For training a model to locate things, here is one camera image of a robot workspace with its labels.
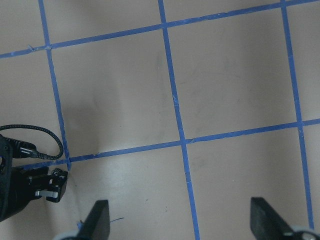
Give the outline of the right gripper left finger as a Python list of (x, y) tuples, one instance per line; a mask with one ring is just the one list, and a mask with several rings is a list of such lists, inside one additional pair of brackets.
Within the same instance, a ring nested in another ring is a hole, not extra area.
[(108, 240), (110, 231), (109, 202), (108, 200), (97, 200), (75, 239)]

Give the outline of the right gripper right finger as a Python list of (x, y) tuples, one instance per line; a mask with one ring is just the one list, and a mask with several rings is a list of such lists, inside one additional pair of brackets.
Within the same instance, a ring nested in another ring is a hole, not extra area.
[(299, 240), (294, 231), (263, 197), (250, 199), (250, 230), (256, 240)]

